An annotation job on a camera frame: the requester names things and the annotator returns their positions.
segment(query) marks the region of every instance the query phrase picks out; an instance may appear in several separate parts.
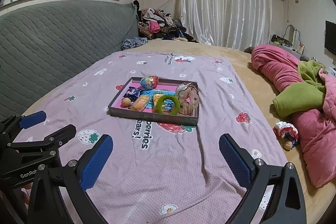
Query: blue patterned cloth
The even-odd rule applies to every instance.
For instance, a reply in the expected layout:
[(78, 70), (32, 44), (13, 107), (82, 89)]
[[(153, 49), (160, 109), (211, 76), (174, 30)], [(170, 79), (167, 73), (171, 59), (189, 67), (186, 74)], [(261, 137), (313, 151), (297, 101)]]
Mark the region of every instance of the blue patterned cloth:
[(129, 50), (130, 48), (137, 48), (145, 45), (148, 42), (146, 37), (132, 37), (122, 41), (122, 50)]

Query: power outlet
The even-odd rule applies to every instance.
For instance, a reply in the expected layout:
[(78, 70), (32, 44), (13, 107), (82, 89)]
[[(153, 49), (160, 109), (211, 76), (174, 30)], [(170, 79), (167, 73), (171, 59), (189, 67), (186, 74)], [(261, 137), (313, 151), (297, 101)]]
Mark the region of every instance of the power outlet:
[(336, 77), (336, 70), (333, 69), (332, 67), (330, 67), (330, 68), (329, 68), (329, 74), (330, 74), (330, 75), (333, 75), (333, 76)]

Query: tray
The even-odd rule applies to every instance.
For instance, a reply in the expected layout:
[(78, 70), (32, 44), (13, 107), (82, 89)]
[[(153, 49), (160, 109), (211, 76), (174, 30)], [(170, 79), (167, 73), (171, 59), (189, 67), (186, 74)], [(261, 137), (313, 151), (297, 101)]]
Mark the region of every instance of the tray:
[[(185, 126), (197, 126), (199, 116), (199, 106), (194, 110), (194, 114), (192, 114), (191, 116), (167, 115), (152, 112), (151, 102), (149, 102), (146, 108), (141, 112), (121, 107), (121, 100), (123, 99), (124, 94), (128, 90), (128, 87), (133, 86), (135, 88), (140, 88), (141, 87), (140, 80), (141, 80), (140, 77), (131, 77), (127, 81), (127, 83), (122, 87), (122, 89), (116, 94), (116, 96), (108, 105), (109, 114), (111, 116), (130, 118), (130, 119), (141, 119), (150, 122), (164, 122), (172, 124), (181, 124)], [(157, 92), (159, 90), (164, 90), (166, 93), (169, 93), (170, 91), (171, 94), (174, 94), (176, 88), (183, 83), (193, 83), (194, 87), (198, 90), (196, 82), (159, 78), (158, 85), (154, 90), (144, 90), (144, 92), (145, 94), (148, 94)]]

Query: pink blanket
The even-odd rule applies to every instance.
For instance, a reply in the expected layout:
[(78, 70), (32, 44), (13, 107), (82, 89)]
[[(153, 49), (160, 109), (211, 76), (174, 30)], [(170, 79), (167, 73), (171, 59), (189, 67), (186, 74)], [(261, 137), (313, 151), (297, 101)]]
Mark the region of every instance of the pink blanket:
[[(263, 73), (282, 92), (290, 84), (303, 82), (297, 72), (299, 60), (285, 50), (260, 45), (252, 51), (253, 68)], [(312, 185), (321, 187), (336, 176), (336, 78), (319, 72), (327, 93), (323, 112), (317, 109), (291, 115), (298, 129), (303, 158)]]
[(303, 82), (297, 73), (300, 63), (295, 56), (280, 47), (260, 45), (252, 51), (252, 65), (282, 92), (290, 84)]
[(327, 93), (323, 112), (317, 109), (292, 115), (299, 131), (303, 158), (311, 183), (321, 187), (336, 175), (336, 78), (320, 70)]

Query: cable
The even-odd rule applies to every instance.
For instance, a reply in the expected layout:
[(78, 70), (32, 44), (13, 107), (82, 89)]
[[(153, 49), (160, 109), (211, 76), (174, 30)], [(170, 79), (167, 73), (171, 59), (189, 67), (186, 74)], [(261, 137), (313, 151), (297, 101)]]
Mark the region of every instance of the cable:
[(164, 5), (166, 5), (168, 2), (170, 2), (171, 0), (166, 1), (165, 3), (163, 3), (159, 8), (157, 8), (157, 10), (159, 10), (160, 8), (162, 8)]
[(286, 31), (285, 31), (285, 34), (283, 35), (283, 37), (282, 38), (284, 38), (285, 37), (285, 35), (286, 35), (286, 33), (287, 33), (287, 29), (288, 29), (288, 27), (289, 26), (292, 26), (293, 28), (294, 28), (294, 26), (292, 25), (292, 24), (289, 24), (288, 26), (287, 26), (287, 28), (286, 28)]
[(300, 42), (300, 44), (302, 44), (302, 43), (301, 43), (301, 40), (300, 40), (300, 31), (299, 31), (298, 29), (294, 29), (294, 32), (295, 32), (295, 31), (297, 31), (297, 32), (299, 33), (299, 42)]
[(289, 22), (288, 12), (289, 12), (289, 0), (288, 0), (288, 3), (287, 3), (287, 23)]

